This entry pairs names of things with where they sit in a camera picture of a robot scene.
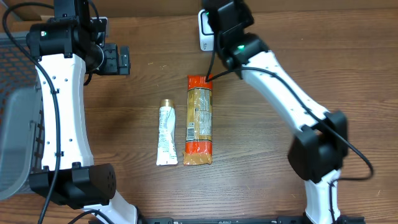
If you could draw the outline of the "white tube gold cap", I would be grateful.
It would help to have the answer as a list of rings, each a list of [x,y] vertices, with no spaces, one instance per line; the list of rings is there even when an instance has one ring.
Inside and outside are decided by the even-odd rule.
[[[157,166],[177,165],[175,148],[175,105],[171,99],[160,101]]]

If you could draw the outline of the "orange pasta package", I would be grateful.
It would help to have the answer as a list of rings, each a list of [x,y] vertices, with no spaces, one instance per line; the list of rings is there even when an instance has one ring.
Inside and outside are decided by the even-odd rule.
[[[204,76],[189,75],[184,165],[212,163],[212,118],[213,84]]]

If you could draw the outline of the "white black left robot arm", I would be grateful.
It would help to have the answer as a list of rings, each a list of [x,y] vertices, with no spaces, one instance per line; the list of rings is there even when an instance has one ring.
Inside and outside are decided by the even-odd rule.
[[[29,57],[40,79],[44,111],[42,170],[31,189],[47,202],[93,214],[105,223],[137,223],[137,208],[116,189],[110,164],[96,165],[86,133],[85,75],[127,75],[128,47],[105,41],[106,17],[53,18],[27,35]]]

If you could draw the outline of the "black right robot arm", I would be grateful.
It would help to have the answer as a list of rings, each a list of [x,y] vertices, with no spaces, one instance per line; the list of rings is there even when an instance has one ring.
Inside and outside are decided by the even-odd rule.
[[[337,182],[348,154],[346,116],[311,99],[257,35],[219,33],[215,49],[229,72],[260,92],[291,130],[288,160],[305,184],[306,222],[336,223]]]

